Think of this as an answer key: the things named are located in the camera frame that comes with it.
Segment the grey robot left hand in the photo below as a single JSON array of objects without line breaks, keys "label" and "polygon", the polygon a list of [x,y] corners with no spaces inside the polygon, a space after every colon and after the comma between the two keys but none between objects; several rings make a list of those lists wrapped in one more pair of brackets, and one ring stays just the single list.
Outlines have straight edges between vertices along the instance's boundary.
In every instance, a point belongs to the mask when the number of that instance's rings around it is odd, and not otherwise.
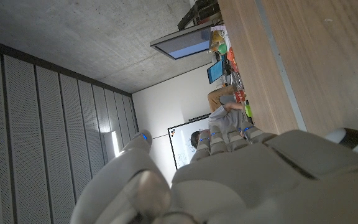
[{"label": "grey robot left hand", "polygon": [[167,182],[142,130],[86,186],[72,223],[358,223],[358,131],[203,131]]}]

